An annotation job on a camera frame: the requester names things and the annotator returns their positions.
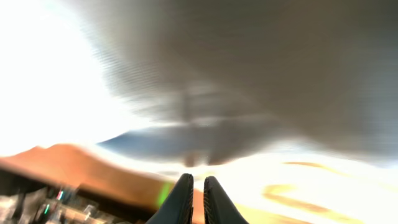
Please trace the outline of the light blue printed t-shirt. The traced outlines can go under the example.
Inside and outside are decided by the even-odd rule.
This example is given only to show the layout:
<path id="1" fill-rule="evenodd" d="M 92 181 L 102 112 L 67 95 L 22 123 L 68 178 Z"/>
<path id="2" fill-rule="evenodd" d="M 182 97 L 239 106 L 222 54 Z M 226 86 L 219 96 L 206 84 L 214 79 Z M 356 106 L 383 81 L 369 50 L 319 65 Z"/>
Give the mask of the light blue printed t-shirt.
<path id="1" fill-rule="evenodd" d="M 135 124 L 102 146 L 209 165 L 276 150 L 397 161 L 397 2 L 69 1 Z"/>

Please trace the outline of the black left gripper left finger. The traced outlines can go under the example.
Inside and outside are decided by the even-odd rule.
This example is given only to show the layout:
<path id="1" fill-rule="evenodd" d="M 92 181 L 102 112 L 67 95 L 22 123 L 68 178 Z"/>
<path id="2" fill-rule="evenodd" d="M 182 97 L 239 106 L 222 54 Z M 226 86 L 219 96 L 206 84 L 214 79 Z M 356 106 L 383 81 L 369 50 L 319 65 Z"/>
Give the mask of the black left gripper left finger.
<path id="1" fill-rule="evenodd" d="M 182 174 L 159 210 L 146 224 L 191 224 L 193 216 L 193 176 Z"/>

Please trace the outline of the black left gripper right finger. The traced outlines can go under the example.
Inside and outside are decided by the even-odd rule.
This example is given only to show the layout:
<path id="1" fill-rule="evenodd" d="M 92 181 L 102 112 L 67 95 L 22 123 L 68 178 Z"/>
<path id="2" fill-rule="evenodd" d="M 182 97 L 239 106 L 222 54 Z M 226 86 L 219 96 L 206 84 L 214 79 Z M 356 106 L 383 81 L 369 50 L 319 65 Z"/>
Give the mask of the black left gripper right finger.
<path id="1" fill-rule="evenodd" d="M 203 206 L 206 224 L 249 224 L 214 176 L 204 181 Z"/>

